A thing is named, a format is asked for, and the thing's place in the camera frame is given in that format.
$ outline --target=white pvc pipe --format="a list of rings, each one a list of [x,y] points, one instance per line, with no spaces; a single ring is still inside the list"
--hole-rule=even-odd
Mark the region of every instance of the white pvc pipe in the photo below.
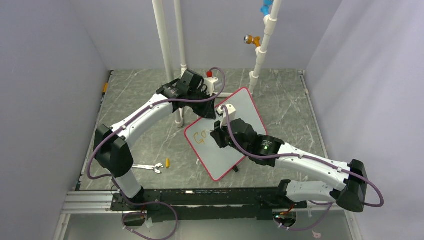
[[[165,63],[166,78],[168,82],[174,80],[174,69],[172,67],[170,41],[168,39],[167,21],[165,20],[164,3],[162,0],[152,0],[154,17],[156,18],[157,32],[159,33],[160,47],[162,48],[163,61]],[[183,116],[180,111],[175,111],[175,124],[183,126]]]
[[[175,5],[176,31],[178,33],[179,58],[181,60],[181,76],[183,76],[184,72],[187,70],[187,62],[186,62],[186,48],[184,46],[181,0],[174,0],[173,2]]]
[[[254,71],[249,73],[250,83],[249,83],[249,92],[253,94],[256,84],[258,83],[259,73],[261,72],[262,64],[265,61],[265,56],[267,54],[268,44],[270,43],[271,35],[274,32],[275,26],[277,24],[277,17],[280,11],[282,0],[274,0],[272,4],[272,10],[270,16],[265,17],[265,31],[260,46],[260,50],[257,53],[256,65]]]

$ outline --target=metal wrench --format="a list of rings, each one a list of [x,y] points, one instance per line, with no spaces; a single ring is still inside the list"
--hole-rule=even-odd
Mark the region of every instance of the metal wrench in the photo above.
[[[134,164],[134,165],[132,165],[132,168],[153,170],[157,174],[160,174],[161,173],[161,171],[159,170],[159,168],[163,168],[163,167],[164,167],[164,165],[162,163],[158,163],[156,165],[142,165],[142,164]]]

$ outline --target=wire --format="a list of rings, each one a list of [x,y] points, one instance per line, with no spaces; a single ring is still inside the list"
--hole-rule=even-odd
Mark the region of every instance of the wire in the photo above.
[[[263,199],[263,198],[262,198],[262,197],[260,197],[260,196],[255,196],[254,198],[255,198],[255,199],[260,199],[260,200],[262,200],[264,203],[268,204],[269,206],[273,206],[273,207],[278,207],[278,206],[280,206],[279,204],[271,203],[271,202],[269,202],[269,201],[267,201],[267,200]]]
[[[312,204],[315,204],[317,206],[327,206],[327,205],[333,204],[332,202],[326,202],[326,203],[319,203],[319,202],[316,202],[316,201],[309,201],[309,202],[312,203]]]
[[[321,217],[318,219],[318,221],[316,221],[314,224],[312,224],[310,226],[303,227],[303,228],[290,228],[290,227],[286,227],[286,226],[283,226],[281,223],[278,223],[275,218],[273,218],[273,220],[278,225],[279,228],[284,228],[286,230],[295,231],[295,232],[306,231],[306,230],[313,229],[318,224],[320,224],[324,220],[324,218],[327,216],[327,214],[329,214],[329,211],[330,211],[330,209],[331,209],[332,206],[333,206],[333,203],[331,203],[328,206],[328,208],[325,210],[324,214],[321,215]]]
[[[295,204],[293,203],[287,211],[281,212],[280,215],[287,215],[287,214],[289,214],[290,211],[293,210],[294,207],[295,207]]]
[[[113,195],[113,193],[112,193],[112,189],[114,188],[114,187],[116,187],[114,184],[112,184],[112,187],[110,188],[110,194],[112,194]]]
[[[90,156],[90,158],[88,160],[87,167],[86,167],[86,170],[85,170],[87,172],[88,179],[90,179],[90,180],[96,180],[96,179],[101,179],[101,178],[105,178],[105,177],[112,177],[113,184],[118,188],[118,191],[121,193],[122,197],[125,199],[125,201],[128,204],[130,204],[132,206],[147,206],[147,205],[152,205],[152,204],[160,204],[160,205],[164,205],[164,206],[168,207],[174,213],[174,216],[175,216],[175,227],[174,227],[174,229],[172,230],[172,232],[168,236],[166,236],[164,238],[161,238],[161,239],[149,238],[149,237],[144,236],[141,233],[139,233],[137,231],[134,231],[134,230],[128,228],[127,226],[125,226],[124,220],[125,220],[125,218],[127,216],[129,216],[129,215],[142,215],[143,216],[144,213],[142,213],[142,212],[130,212],[130,213],[124,215],[123,218],[122,218],[122,224],[124,226],[124,229],[126,229],[126,230],[128,230],[128,231],[130,231],[130,232],[132,232],[134,234],[136,234],[139,237],[142,237],[142,238],[147,239],[147,240],[166,240],[166,239],[169,239],[172,235],[174,235],[175,231],[177,230],[177,226],[178,226],[178,215],[177,215],[177,212],[175,211],[175,209],[172,206],[170,206],[169,204],[166,204],[164,202],[161,202],[161,201],[151,201],[151,202],[145,202],[145,203],[134,203],[134,202],[131,202],[128,199],[128,197],[121,191],[118,183],[115,181],[115,179],[113,178],[112,174],[107,173],[107,174],[102,174],[102,175],[99,175],[99,176],[92,176],[91,175],[90,168],[92,166],[93,160],[94,160],[96,154],[99,152],[99,150],[102,148],[102,146],[106,142],[108,142],[111,138],[113,138],[114,136],[116,136],[117,134],[119,134],[122,130],[124,130],[124,128],[126,128],[128,125],[130,125],[132,122],[134,122],[137,118],[139,118],[141,115],[143,115],[145,112],[147,112],[148,110],[152,109],[156,105],[163,104],[163,103],[172,103],[172,102],[205,103],[205,102],[209,102],[209,101],[212,101],[212,100],[216,99],[224,91],[224,88],[225,88],[225,85],[226,85],[226,77],[225,77],[224,71],[221,68],[219,68],[219,67],[212,67],[209,71],[212,71],[212,70],[218,70],[222,74],[222,88],[221,88],[221,90],[216,95],[213,95],[212,97],[209,97],[207,99],[202,99],[202,100],[165,99],[165,100],[160,100],[160,101],[157,101],[157,102],[152,103],[151,105],[147,106],[146,108],[144,108],[143,110],[141,110],[140,112],[138,112],[136,115],[134,115],[130,120],[128,120],[125,124],[123,124],[116,131],[112,132],[109,136],[107,136],[105,139],[103,139],[103,141],[101,141],[100,144],[94,149],[94,151],[92,152],[92,154],[91,154],[91,156]]]
[[[223,105],[222,107],[223,107],[223,109],[225,111],[225,114],[227,116],[229,116],[227,107],[225,105]],[[269,155],[269,156],[259,156],[259,155],[251,154],[250,152],[244,150],[242,148],[242,146],[240,146],[240,144],[236,141],[236,138],[234,137],[233,131],[231,129],[231,124],[227,124],[227,128],[228,128],[229,136],[231,137],[231,140],[233,141],[233,143],[235,144],[235,146],[238,148],[238,150],[240,150],[243,154],[247,155],[248,157],[255,158],[255,159],[276,159],[276,158],[281,158],[281,157],[297,157],[297,158],[302,158],[303,157],[303,158],[314,160],[314,161],[317,161],[317,162],[322,163],[324,165],[327,165],[327,166],[329,166],[332,169],[336,169],[337,170],[339,168],[338,166],[335,166],[335,165],[333,165],[331,163],[328,163],[328,162],[326,162],[324,160],[321,160],[321,159],[319,159],[317,157],[309,156],[309,155],[303,155],[301,157],[301,155],[300,154],[297,154],[297,153],[284,153],[284,154],[275,154],[275,155]],[[380,203],[379,204],[372,204],[372,203],[366,203],[366,202],[364,202],[363,204],[365,206],[373,207],[373,208],[380,208],[380,207],[382,207],[384,205],[383,194],[382,194],[382,192],[379,190],[379,188],[374,183],[372,183],[370,180],[368,180],[365,177],[363,177],[363,176],[361,176],[359,174],[356,174],[354,172],[351,172],[351,171],[348,171],[348,170],[345,170],[345,169],[341,169],[341,171],[343,173],[345,173],[345,174],[349,174],[349,175],[351,175],[353,177],[356,177],[356,178],[364,181],[365,183],[367,183],[368,185],[370,185],[377,192],[377,195],[380,198]]]

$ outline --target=brass valve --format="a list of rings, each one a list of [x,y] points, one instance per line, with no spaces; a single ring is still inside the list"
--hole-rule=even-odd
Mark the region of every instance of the brass valve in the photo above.
[[[261,37],[260,36],[252,37],[251,35],[246,35],[244,36],[244,43],[254,44],[258,48],[261,46]]]

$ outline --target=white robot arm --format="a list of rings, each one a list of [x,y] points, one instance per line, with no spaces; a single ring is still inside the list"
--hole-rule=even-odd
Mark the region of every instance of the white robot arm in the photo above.
[[[186,70],[181,79],[163,85],[156,94],[137,111],[124,120],[107,127],[100,125],[95,132],[95,159],[106,168],[123,193],[132,203],[144,202],[144,189],[138,183],[132,166],[134,163],[130,148],[151,126],[182,107],[190,107],[199,117],[216,119],[214,110],[216,95],[213,86],[194,71]]]
[[[220,148],[232,147],[256,164],[305,173],[318,181],[282,180],[277,195],[282,201],[324,201],[360,213],[364,210],[368,178],[364,164],[329,160],[302,151],[281,139],[257,134],[250,124],[236,118],[232,105],[221,106],[217,113],[223,120],[215,122],[210,133]]]

